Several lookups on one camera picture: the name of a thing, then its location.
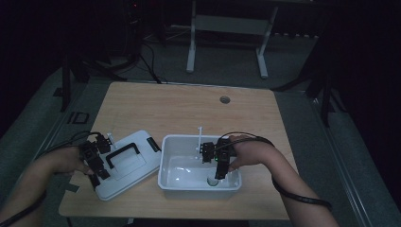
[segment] white plastic bin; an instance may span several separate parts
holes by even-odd
[[[216,143],[218,139],[219,136],[204,135],[200,142]],[[168,199],[221,200],[232,197],[242,185],[240,171],[228,173],[225,179],[212,186],[207,178],[216,172],[218,163],[215,160],[203,163],[198,146],[198,135],[166,136],[162,144],[158,185]]]

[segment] white plastic container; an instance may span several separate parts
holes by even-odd
[[[158,185],[168,199],[222,200],[232,197],[241,187],[239,170],[228,173],[223,180],[211,177],[218,163],[202,162],[199,139],[198,135],[180,134],[164,138]],[[204,135],[200,142],[216,143],[218,139],[219,136]]]
[[[147,131],[137,131],[117,141],[112,152],[99,155],[104,162],[104,168],[111,175],[106,180],[98,178],[100,185],[96,187],[96,193],[101,200],[111,200],[159,170],[162,154],[153,148],[149,138],[151,136]],[[137,146],[140,153],[136,153],[134,148],[127,149],[111,159],[114,164],[111,168],[106,157],[131,143]]]

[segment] human arm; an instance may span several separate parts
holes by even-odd
[[[232,141],[247,138],[230,136]],[[287,192],[318,199],[318,195],[302,180],[285,156],[274,146],[260,141],[234,144],[236,159],[230,171],[241,166],[264,165],[272,178]],[[321,205],[308,204],[281,196],[293,226],[339,226],[330,211]]]
[[[71,175],[75,170],[93,174],[93,171],[79,159],[77,147],[59,148],[33,162],[1,209],[0,223],[33,204],[44,193],[53,174]],[[11,226],[41,226],[42,215],[43,206],[41,205]]]

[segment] metal stand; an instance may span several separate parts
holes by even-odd
[[[96,69],[102,75],[106,76],[115,81],[126,81],[127,79],[121,78],[118,75],[114,74],[112,70],[109,70],[95,60],[91,58],[79,54],[67,54],[62,61],[62,88],[61,88],[61,96],[62,96],[62,106],[61,112],[64,112],[71,101],[71,77],[70,72],[74,74],[75,78],[79,82],[88,82],[89,75],[86,71],[86,65],[90,65],[92,68]]]
[[[196,0],[192,1],[192,20],[191,20],[191,43],[189,46],[188,62],[186,72],[193,73],[195,65],[195,32],[196,30],[209,30],[219,32],[232,32],[241,34],[263,35],[264,39],[260,47],[256,48],[256,57],[259,64],[260,77],[266,79],[268,77],[268,69],[264,53],[268,44],[269,36],[278,7],[272,10],[269,20],[254,20],[232,17],[218,17],[208,15],[198,15],[196,12]]]

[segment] dark background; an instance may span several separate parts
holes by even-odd
[[[148,2],[152,10],[140,16],[146,17],[155,30],[160,32],[157,28],[160,23],[166,26],[190,24],[191,1]],[[347,4],[340,8],[282,4],[273,31],[287,33],[290,37],[295,34],[321,36],[314,50],[320,57],[310,63],[334,69],[334,87],[340,91],[347,111],[400,207],[401,1],[344,2],[315,2],[335,3],[335,6]],[[120,42],[126,39],[127,33],[124,27],[113,26],[113,20],[124,21],[127,15],[125,11],[118,12],[121,8],[111,3],[125,2],[104,0],[98,2],[101,6],[94,6],[92,1],[74,0],[1,1],[0,136],[44,80],[61,67],[69,51],[78,49],[94,59],[107,59],[112,53],[127,54],[124,43]],[[199,9],[210,14],[218,11],[235,16],[265,16],[263,8],[236,6],[240,1],[204,0],[203,3]],[[101,13],[106,18],[98,18],[98,10],[107,12],[105,9],[110,9],[110,14]],[[115,29],[105,32],[103,26]]]

